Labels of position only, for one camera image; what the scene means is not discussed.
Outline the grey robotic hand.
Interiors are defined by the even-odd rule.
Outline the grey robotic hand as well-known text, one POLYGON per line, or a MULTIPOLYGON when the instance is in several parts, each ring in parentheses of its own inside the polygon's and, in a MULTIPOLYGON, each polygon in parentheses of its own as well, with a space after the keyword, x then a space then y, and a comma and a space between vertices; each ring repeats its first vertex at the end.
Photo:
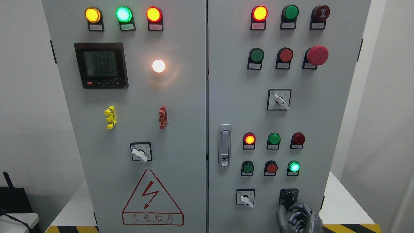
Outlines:
POLYGON ((289 208, 279 205, 277 210, 278 228, 281 233, 323 233, 319 215, 307 204, 295 203, 289 208))

